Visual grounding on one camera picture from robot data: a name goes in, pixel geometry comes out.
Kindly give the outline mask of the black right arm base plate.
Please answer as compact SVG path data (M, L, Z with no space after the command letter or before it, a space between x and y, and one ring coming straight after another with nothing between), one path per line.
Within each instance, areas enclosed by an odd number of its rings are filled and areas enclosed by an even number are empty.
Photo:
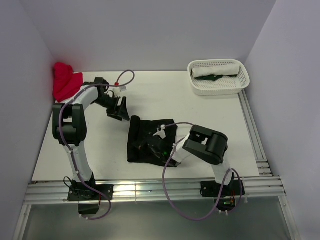
M220 192L221 185L216 183L215 181L201 181L200 182L200 194L202 197L206 198L217 198ZM243 181L234 179L230 182L229 185L224 185L221 198L231 197L233 195L240 196L240 194L244 195L245 188L243 186Z

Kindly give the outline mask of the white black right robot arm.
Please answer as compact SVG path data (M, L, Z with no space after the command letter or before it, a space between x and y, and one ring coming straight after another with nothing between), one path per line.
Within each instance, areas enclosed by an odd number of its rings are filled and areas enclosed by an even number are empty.
M211 165L216 182L216 189L222 195L229 194L234 183L230 164L224 162L228 150L228 137L219 132L199 125L191 126L189 133L179 141L168 144L165 139L166 129L176 127L181 123L160 125L156 132L149 133L134 147L155 157L165 166L176 168L184 160L193 156Z

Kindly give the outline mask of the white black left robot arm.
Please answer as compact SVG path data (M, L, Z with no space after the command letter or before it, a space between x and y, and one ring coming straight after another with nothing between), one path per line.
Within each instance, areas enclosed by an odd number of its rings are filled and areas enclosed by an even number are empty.
M65 149L72 169L69 193L81 200L91 200L101 192L85 150L87 122L85 111L97 104L106 109L108 117L129 121L127 98L115 93L108 95L109 83L102 77L84 82L71 98L56 103L52 109L52 135Z

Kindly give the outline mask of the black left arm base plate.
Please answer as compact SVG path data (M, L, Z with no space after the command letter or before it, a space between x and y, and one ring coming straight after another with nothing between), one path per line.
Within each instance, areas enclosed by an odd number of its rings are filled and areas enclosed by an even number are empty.
M85 183L95 189L95 191L86 187L81 182L72 180L67 197L69 202L112 200L114 193L113 184L96 184L94 179L86 181Z

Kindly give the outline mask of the black t shirt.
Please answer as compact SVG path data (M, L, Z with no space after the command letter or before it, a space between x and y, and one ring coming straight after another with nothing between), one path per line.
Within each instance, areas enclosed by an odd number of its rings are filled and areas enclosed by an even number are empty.
M127 161L164 167L176 142L173 119L142 120L132 116L127 140Z

